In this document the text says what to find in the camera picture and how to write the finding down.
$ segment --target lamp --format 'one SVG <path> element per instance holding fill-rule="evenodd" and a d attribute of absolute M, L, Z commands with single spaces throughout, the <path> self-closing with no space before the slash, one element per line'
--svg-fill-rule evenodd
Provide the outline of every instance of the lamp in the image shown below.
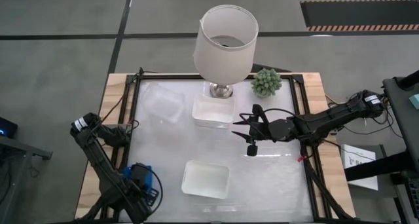
<path fill-rule="evenodd" d="M 258 31 L 255 17 L 235 5 L 219 5 L 202 17 L 194 63 L 201 76 L 211 82 L 213 97 L 230 97 L 231 84 L 249 75 Z"/>

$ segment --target white table surface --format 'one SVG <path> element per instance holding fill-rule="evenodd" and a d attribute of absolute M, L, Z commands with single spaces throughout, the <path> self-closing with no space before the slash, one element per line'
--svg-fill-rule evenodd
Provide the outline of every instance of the white table surface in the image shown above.
<path fill-rule="evenodd" d="M 161 86 L 185 95 L 182 121 L 168 124 L 148 115 L 141 104 L 147 85 Z M 151 165 L 160 177 L 164 198 L 150 222 L 268 222 L 312 221 L 312 212 L 299 141 L 289 143 L 259 141 L 256 157 L 247 157 L 247 143 L 232 130 L 247 134 L 249 126 L 231 125 L 229 129 L 196 126 L 191 112 L 197 94 L 208 95 L 208 83 L 203 80 L 141 81 L 136 120 L 128 165 L 141 162 Z M 264 109 L 272 107 L 294 112 L 289 81 L 283 80 L 276 95 L 260 99 L 252 93 L 250 81 L 234 85 L 234 120 L 239 113 L 251 113 L 254 103 Z M 284 119 L 284 112 L 270 111 L 270 121 Z M 230 187 L 226 199 L 186 195 L 181 190 L 185 165 L 189 160 L 222 164 L 230 169 Z M 158 189 L 156 179 L 153 187 Z M 125 212 L 120 221 L 129 222 Z"/>

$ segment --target white plastic container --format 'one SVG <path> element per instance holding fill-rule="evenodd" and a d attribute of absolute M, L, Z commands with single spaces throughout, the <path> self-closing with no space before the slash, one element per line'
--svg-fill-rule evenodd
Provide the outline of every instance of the white plastic container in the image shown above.
<path fill-rule="evenodd" d="M 230 170 L 226 166 L 190 160 L 183 174 L 182 191 L 188 195 L 225 199 L 229 179 Z"/>
<path fill-rule="evenodd" d="M 229 128 L 234 117 L 234 98 L 219 99 L 197 95 L 194 99 L 192 117 L 198 126 Z"/>
<path fill-rule="evenodd" d="M 149 84 L 141 102 L 146 112 L 173 124 L 185 110 L 185 96 L 161 87 L 158 83 Z"/>

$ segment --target lamp base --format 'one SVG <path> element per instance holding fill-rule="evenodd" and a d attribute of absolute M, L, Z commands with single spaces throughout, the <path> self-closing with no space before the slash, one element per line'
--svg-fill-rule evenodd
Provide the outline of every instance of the lamp base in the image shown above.
<path fill-rule="evenodd" d="M 226 99 L 233 94 L 233 86 L 211 83 L 209 85 L 209 91 L 211 92 L 211 96 L 214 98 Z"/>

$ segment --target clear plastic container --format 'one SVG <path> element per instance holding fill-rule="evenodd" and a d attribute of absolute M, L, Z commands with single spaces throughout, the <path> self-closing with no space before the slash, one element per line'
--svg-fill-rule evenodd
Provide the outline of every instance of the clear plastic container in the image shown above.
<path fill-rule="evenodd" d="M 170 123 L 177 123 L 185 110 L 185 96 L 158 83 L 149 84 L 141 102 L 146 112 Z"/>

